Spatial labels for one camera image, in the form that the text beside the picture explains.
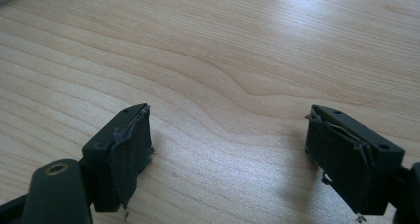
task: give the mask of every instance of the light wood tabletop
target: light wood tabletop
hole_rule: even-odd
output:
[[[420,161],[420,0],[9,2],[0,204],[139,103],[156,151],[127,223],[357,223],[305,154],[304,117],[336,108]]]

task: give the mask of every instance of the wood grain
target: wood grain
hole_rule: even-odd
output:
[[[128,223],[356,223],[304,153],[304,116],[337,108],[403,147],[406,166],[420,161],[420,1],[12,1],[0,203],[143,102],[156,152]]]

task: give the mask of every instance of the screw hole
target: screw hole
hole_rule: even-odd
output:
[[[379,144],[379,147],[384,150],[389,150],[389,145],[386,145],[386,144]]]
[[[54,176],[54,175],[57,175],[66,171],[67,169],[68,169],[68,164],[64,164],[64,163],[55,164],[47,168],[46,175]]]

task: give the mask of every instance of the wooden table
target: wooden table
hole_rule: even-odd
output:
[[[356,223],[304,152],[304,116],[342,110],[420,161],[420,0],[14,0],[0,203],[144,102],[156,152],[127,223]]]

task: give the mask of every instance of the wooden surface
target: wooden surface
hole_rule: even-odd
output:
[[[356,223],[304,153],[304,116],[342,110],[411,167],[419,80],[420,0],[15,0],[0,8],[0,203],[147,102],[156,152],[127,223]]]

